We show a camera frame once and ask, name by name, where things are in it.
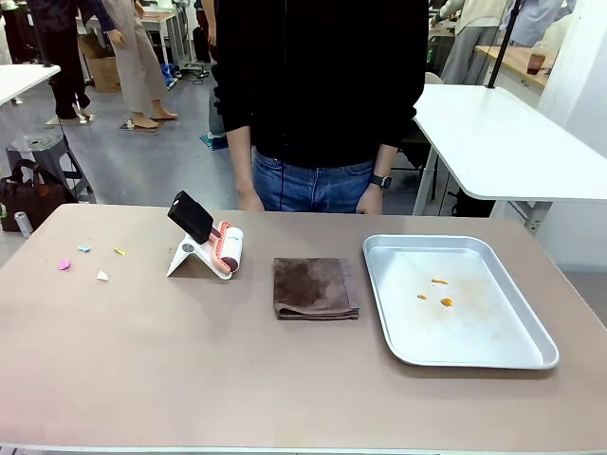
pink paper piece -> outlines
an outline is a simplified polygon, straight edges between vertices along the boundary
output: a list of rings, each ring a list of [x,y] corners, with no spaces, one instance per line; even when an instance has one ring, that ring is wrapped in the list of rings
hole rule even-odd
[[[57,270],[67,270],[68,268],[69,268],[69,261],[67,259],[63,259],[59,263],[59,266],[57,267]]]

folded towel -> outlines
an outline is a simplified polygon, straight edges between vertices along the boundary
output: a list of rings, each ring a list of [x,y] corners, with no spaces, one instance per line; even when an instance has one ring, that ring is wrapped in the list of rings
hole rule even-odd
[[[359,303],[346,259],[274,260],[278,319],[358,319]]]

black pole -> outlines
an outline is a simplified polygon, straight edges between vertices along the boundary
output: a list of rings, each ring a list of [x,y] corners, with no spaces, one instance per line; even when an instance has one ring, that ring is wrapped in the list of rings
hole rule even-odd
[[[491,73],[487,88],[495,88],[495,80],[497,79],[497,75],[500,72],[500,68],[502,67],[502,61],[504,60],[504,56],[506,55],[506,49],[508,48],[508,44],[510,43],[510,36],[512,36],[512,29],[514,28],[516,18],[519,16],[519,9],[521,9],[522,2],[523,0],[515,0],[514,2],[512,12],[510,13],[510,22],[508,22],[506,34],[504,35],[504,40],[502,41],[502,45],[500,46],[500,53],[497,55],[497,60],[495,61],[495,65],[493,66],[493,72]]]
[[[38,24],[38,18],[36,17],[36,10],[35,10],[35,8],[31,8],[29,5],[28,5],[28,9],[29,9],[29,14],[31,14],[31,23],[33,24],[33,27],[34,27],[34,33],[36,34],[36,42],[38,43],[38,50],[40,50],[40,58],[42,59],[42,65],[45,68],[49,68],[51,66],[51,64],[50,64],[50,60],[48,59],[48,56],[46,55],[45,44],[42,42],[42,37],[40,36],[40,30],[38,30],[38,28],[36,27],[36,24]]]

phone stand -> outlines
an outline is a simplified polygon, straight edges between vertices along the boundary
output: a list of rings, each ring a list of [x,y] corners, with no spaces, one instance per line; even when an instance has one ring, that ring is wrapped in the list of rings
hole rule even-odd
[[[229,280],[231,273],[226,273],[218,268],[212,260],[214,244],[211,241],[205,242],[203,245],[199,244],[190,235],[186,234],[183,238],[177,250],[175,256],[171,261],[171,266],[167,272],[167,277],[171,276],[173,272],[183,263],[188,256],[191,254],[197,256],[203,263],[205,263],[219,278],[222,280]]]

chair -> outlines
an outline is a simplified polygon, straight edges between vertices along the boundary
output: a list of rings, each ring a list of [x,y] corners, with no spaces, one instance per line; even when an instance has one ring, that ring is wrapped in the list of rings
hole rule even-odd
[[[69,160],[71,169],[68,171],[61,164],[64,155]],[[43,133],[26,135],[25,143],[21,140],[15,141],[7,147],[7,157],[11,169],[20,159],[28,159],[31,156],[33,156],[34,161],[59,178],[76,198],[90,203],[96,202],[93,188],[88,183],[76,156],[70,150],[67,137],[63,134],[44,131]],[[73,187],[70,188],[67,179],[74,181]]]

